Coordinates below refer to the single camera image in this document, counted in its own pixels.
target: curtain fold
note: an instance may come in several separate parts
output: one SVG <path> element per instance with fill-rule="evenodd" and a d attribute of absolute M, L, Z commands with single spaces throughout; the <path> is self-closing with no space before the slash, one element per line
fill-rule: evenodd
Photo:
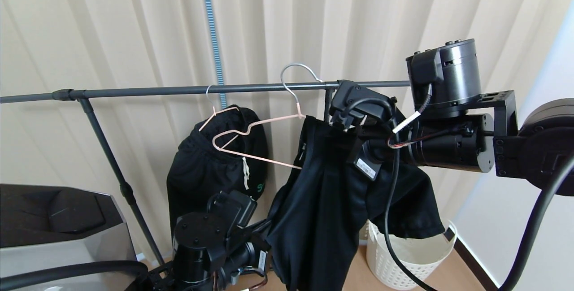
<path fill-rule="evenodd" d="M 523 103 L 571 0 L 212 0 L 226 84 L 278 83 L 290 62 L 323 80 L 407 80 L 404 59 L 475 38 L 483 91 Z M 217 83 L 204 0 L 0 0 L 2 95 Z M 302 68 L 288 82 L 312 81 Z M 381 88 L 413 110 L 408 88 Z M 324 91 L 297 93 L 322 118 Z M 295 112 L 287 92 L 230 93 L 261 119 Z M 209 116 L 203 95 L 92 99 L 118 163 L 162 252 L 170 252 L 165 178 L 179 142 Z M 151 256 L 77 103 L 3 104 L 0 179 L 115 196 L 138 252 Z M 266 125 L 271 155 L 291 162 L 299 120 Z M 290 169 L 272 169 L 264 216 Z M 480 174 L 425 168 L 453 218 Z"/>

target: clothing rack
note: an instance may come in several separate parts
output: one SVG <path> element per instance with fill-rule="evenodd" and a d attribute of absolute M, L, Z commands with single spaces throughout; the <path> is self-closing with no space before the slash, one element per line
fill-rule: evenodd
<path fill-rule="evenodd" d="M 408 81 L 363 81 L 358 82 L 362 87 L 408 87 Z M 325 91 L 325 109 L 324 120 L 329 119 L 329 107 L 332 100 L 334 91 L 339 87 L 337 81 L 326 81 L 324 83 L 293 83 L 287 84 L 289 89 L 293 91 L 308 91 L 308 90 L 324 90 Z M 284 91 L 283 84 L 246 84 L 246 85 L 217 85 L 209 87 L 209 93 L 245 93 L 257 91 Z M 78 101 L 86 113 L 90 125 L 98 138 L 100 145 L 106 154 L 109 165 L 113 169 L 117 181 L 119 182 L 119 190 L 123 197 L 126 199 L 131 211 L 135 215 L 143 234 L 152 248 L 153 254 L 156 256 L 160 265 L 164 264 L 164 259 L 161 256 L 160 250 L 153 239 L 148 225 L 142 215 L 137 202 L 135 201 L 133 189 L 123 177 L 122 171 L 117 164 L 115 156 L 109 146 L 109 143 L 102 131 L 102 127 L 98 122 L 98 118 L 94 113 L 94 108 L 90 103 L 92 98 L 101 97 L 132 97 L 132 96 L 163 96 L 163 95 L 194 95 L 205 94 L 207 86 L 190 86 L 190 87 L 146 87 L 146 88 L 120 88 L 120 89 L 93 89 L 93 90 L 74 90 L 74 89 L 60 89 L 51 93 L 30 94 L 30 95 L 16 95 L 0 97 L 0 103 L 21 103 L 24 101 L 41 101 L 41 100 L 60 100 L 60 101 Z"/>

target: hanging clothes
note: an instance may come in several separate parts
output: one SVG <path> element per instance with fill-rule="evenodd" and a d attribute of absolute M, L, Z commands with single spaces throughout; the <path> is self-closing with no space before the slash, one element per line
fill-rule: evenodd
<path fill-rule="evenodd" d="M 375 182 L 346 164 L 348 150 L 337 142 L 352 136 L 307 117 L 299 153 L 285 186 L 275 196 L 266 241 L 273 268 L 289 291 L 337 291 L 359 245 L 367 219 L 383 228 L 392 162 Z M 389 215 L 390 234 L 427 238 L 444 231 L 431 181 L 422 170 L 400 165 Z"/>
<path fill-rule="evenodd" d="M 248 125 L 256 121 L 259 117 L 254 111 L 238 107 L 238 110 L 232 109 L 213 117 L 201 131 L 199 128 L 205 121 L 197 123 L 181 142 L 167 178 L 172 232 L 178 217 L 189 212 L 205 212 L 209 198 L 219 191 L 229 193 L 237 190 L 254 200 L 259 199 L 265 188 L 268 163 L 220 152 L 211 143 L 213 137 L 221 132 L 246 131 Z M 234 136 L 222 136 L 217 142 L 224 145 Z M 226 148 L 269 157 L 262 126 L 254 127 L 249 135 L 238 136 Z"/>

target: pink clothes hanger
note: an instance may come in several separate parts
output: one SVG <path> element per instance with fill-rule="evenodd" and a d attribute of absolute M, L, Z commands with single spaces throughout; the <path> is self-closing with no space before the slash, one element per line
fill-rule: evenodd
<path fill-rule="evenodd" d="M 211 103 L 211 107 L 213 107 L 213 114 L 211 114 L 211 116 L 207 119 L 207 121 L 205 121 L 205 123 L 203 123 L 203 125 L 199 128 L 199 130 L 198 130 L 199 132 L 201 132 L 201 130 L 203 130 L 203 128 L 207 125 L 207 123 L 209 123 L 209 121 L 211 121 L 212 118 L 215 117 L 215 115 L 223 113 L 223 112 L 231 111 L 232 109 L 239 110 L 237 107 L 229 107 L 229 109 L 224 109 L 223 111 L 216 112 L 215 111 L 215 104 L 213 103 L 213 101 L 211 99 L 209 99 L 209 95 L 208 95 L 209 87 L 211 87 L 211 86 L 213 86 L 213 85 L 207 86 L 207 90 L 205 91 L 205 96 L 207 97 L 207 100 L 209 100 L 209 102 Z M 230 144 L 235 138 L 232 138 L 229 142 L 227 142 L 227 144 Z"/>
<path fill-rule="evenodd" d="M 221 152 L 227 152 L 227 153 L 231 153 L 231 154 L 235 154 L 236 156 L 243 156 L 244 158 L 252 158 L 252 159 L 256 159 L 256 160 L 261 160 L 261 161 L 266 161 L 266 162 L 271 162 L 273 164 L 278 164 L 278 165 L 283 165 L 283 166 L 288 166 L 289 168 L 295 168 L 295 169 L 301 169 L 301 167 L 295 166 L 295 165 L 291 165 L 291 164 L 285 164 L 283 162 L 279 162 L 279 161 L 275 161 L 275 160 L 270 160 L 270 159 L 265 159 L 265 158 L 261 158 L 259 156 L 252 156 L 250 154 L 244 154 L 241 152 L 235 152 L 235 151 L 231 151 L 231 150 L 226 150 L 225 146 L 227 146 L 229 144 L 229 142 L 227 142 L 224 146 L 222 146 L 221 148 L 219 146 L 217 146 L 217 144 L 215 144 L 215 140 L 217 140 L 218 138 L 220 138 L 221 136 L 224 136 L 226 134 L 229 133 L 237 133 L 238 135 L 248 135 L 251 132 L 252 127 L 256 126 L 256 125 L 261 125 L 261 124 L 266 124 L 266 123 L 271 123 L 271 122 L 276 122 L 276 121 L 282 121 L 284 119 L 291 119 L 291 118 L 299 118 L 299 119 L 303 119 L 305 117 L 305 115 L 303 115 L 301 113 L 301 105 L 299 104 L 299 99 L 297 98 L 297 95 L 295 95 L 295 93 L 289 89 L 289 87 L 287 87 L 287 85 L 285 84 L 285 81 L 283 80 L 283 73 L 285 72 L 285 70 L 287 70 L 287 68 L 292 67 L 292 66 L 300 66 L 303 67 L 305 69 L 307 69 L 313 76 L 313 78 L 315 78 L 316 81 L 323 83 L 323 81 L 317 77 L 317 75 L 313 72 L 313 70 L 311 70 L 311 68 L 309 68 L 308 66 L 305 66 L 304 64 L 288 64 L 287 66 L 285 66 L 285 68 L 283 68 L 283 70 L 281 70 L 281 84 L 283 84 L 283 87 L 285 87 L 285 89 L 291 93 L 291 95 L 293 95 L 293 97 L 295 97 L 295 103 L 297 105 L 297 113 L 294 115 L 289 115 L 287 117 L 276 117 L 276 118 L 272 118 L 272 119 L 266 119 L 263 121 L 258 121 L 258 122 L 254 122 L 249 124 L 248 129 L 246 132 L 240 132 L 238 130 L 229 130 L 229 131 L 225 131 L 222 133 L 219 133 L 218 135 L 213 137 L 213 140 L 211 141 L 213 143 L 213 146 L 221 151 Z"/>

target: black horizontal bar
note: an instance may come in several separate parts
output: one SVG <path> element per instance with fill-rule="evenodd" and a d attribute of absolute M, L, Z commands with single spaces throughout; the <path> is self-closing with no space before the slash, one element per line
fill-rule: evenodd
<path fill-rule="evenodd" d="M 357 84 L 363 87 L 408 87 L 408 81 L 359 81 Z M 293 83 L 287 84 L 293 91 L 305 91 L 316 89 L 336 89 L 337 81 L 324 83 Z M 147 88 L 119 88 L 119 89 L 93 89 L 70 91 L 71 99 L 101 98 L 101 97 L 129 97 L 129 96 L 159 96 L 159 95 L 192 95 L 203 94 L 207 86 L 186 87 L 147 87 Z M 255 85 L 221 85 L 211 86 L 210 93 L 244 93 L 255 91 L 284 91 L 282 84 L 255 84 Z M 21 101 L 52 100 L 52 93 L 17 95 L 0 97 L 0 103 L 18 103 Z"/>

